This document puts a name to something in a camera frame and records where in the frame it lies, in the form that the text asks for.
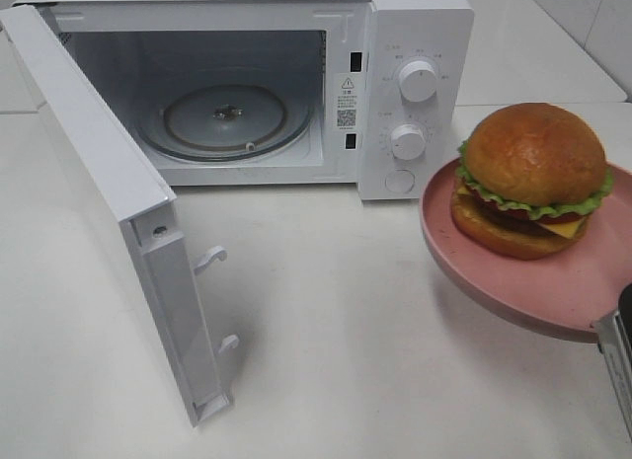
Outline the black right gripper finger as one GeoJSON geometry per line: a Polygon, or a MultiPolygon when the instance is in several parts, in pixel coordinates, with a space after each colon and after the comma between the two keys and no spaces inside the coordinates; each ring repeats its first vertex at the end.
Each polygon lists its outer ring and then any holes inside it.
{"type": "Polygon", "coordinates": [[[615,309],[593,323],[628,434],[631,434],[631,285],[615,309]]]}

